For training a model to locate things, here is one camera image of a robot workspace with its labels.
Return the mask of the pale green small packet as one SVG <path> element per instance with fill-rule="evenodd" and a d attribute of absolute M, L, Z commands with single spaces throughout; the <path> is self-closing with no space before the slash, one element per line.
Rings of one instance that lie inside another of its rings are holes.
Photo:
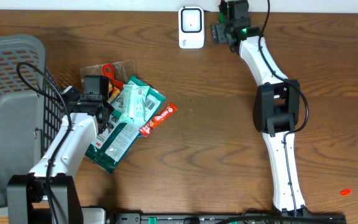
<path fill-rule="evenodd" d="M 145 101 L 149 88 L 149 86 L 136 84 L 124 85 L 120 123 L 144 124 L 146 122 Z"/>

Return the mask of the red snack stick packet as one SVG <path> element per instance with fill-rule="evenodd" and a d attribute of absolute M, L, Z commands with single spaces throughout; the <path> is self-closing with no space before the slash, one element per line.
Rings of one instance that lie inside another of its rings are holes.
<path fill-rule="evenodd" d="M 143 127 L 139 129 L 140 134 L 144 137 L 148 137 L 154 128 L 156 128 L 160 123 L 165 121 L 177 111 L 177 106 L 173 103 L 169 103 L 160 114 L 155 115 L 145 125 L 143 125 Z"/>

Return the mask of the small red floor marker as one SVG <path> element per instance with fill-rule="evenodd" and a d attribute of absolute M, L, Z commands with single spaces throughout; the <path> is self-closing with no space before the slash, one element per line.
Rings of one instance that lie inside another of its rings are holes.
<path fill-rule="evenodd" d="M 352 193 L 352 189 L 344 189 L 340 192 L 342 196 L 349 195 Z"/>

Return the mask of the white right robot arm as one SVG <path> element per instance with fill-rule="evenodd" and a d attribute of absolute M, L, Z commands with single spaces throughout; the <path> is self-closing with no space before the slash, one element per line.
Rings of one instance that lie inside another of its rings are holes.
<path fill-rule="evenodd" d="M 268 150 L 273 177 L 273 205 L 280 212 L 297 215 L 305 206 L 295 162 L 295 133 L 300 101 L 306 98 L 297 80 L 279 69 L 257 26 L 234 29 L 228 22 L 211 25 L 215 44 L 229 44 L 245 61 L 257 84 L 254 126 Z"/>

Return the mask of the grey plastic basket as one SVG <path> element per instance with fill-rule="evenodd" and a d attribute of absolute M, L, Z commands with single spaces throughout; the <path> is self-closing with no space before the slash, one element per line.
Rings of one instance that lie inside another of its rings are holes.
<path fill-rule="evenodd" d="M 58 103 L 29 89 L 51 92 L 49 83 L 27 62 L 44 74 L 45 48 L 32 35 L 0 37 L 0 216 L 7 215 L 6 188 L 15 174 L 27 174 L 45 154 L 62 120 Z"/>

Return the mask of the white barcode scanner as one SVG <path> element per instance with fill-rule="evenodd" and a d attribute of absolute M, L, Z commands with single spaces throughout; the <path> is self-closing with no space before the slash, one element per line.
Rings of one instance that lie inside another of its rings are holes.
<path fill-rule="evenodd" d="M 204 46 L 204 10 L 183 6 L 178 11 L 178 43 L 181 49 L 200 49 Z"/>

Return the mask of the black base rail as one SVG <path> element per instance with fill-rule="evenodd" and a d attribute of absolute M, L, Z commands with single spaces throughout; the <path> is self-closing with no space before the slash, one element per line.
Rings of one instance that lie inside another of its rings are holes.
<path fill-rule="evenodd" d="M 281 224 L 281 223 L 340 223 L 346 224 L 344 215 L 335 213 L 310 213 L 302 207 L 296 213 L 263 211 L 248 208 L 242 213 L 142 213 L 130 211 L 114 213 L 101 207 L 83 207 L 84 223 L 109 224 Z"/>

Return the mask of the red packaged item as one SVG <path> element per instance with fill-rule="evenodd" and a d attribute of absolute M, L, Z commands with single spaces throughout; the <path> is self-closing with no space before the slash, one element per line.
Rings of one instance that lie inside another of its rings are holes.
<path fill-rule="evenodd" d="M 136 76 L 134 60 L 91 65 L 80 69 L 81 85 L 85 86 L 86 75 L 104 75 L 112 78 L 114 86 L 120 90 L 130 77 Z"/>

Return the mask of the white jar green lid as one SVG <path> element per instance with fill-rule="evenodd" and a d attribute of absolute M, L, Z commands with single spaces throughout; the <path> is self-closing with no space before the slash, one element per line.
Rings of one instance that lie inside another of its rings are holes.
<path fill-rule="evenodd" d="M 225 15 L 224 15 L 224 13 L 223 12 L 220 12 L 219 13 L 219 17 L 218 17 L 218 22 L 219 23 L 223 23 L 223 22 L 225 22 Z"/>

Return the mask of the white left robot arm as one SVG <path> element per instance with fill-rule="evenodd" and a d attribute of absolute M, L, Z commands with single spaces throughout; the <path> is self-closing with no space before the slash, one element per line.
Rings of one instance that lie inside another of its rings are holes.
<path fill-rule="evenodd" d="M 43 158 L 7 185 L 9 223 L 107 223 L 108 212 L 82 207 L 75 176 L 90 143 L 108 125 L 109 103 L 76 103 Z"/>

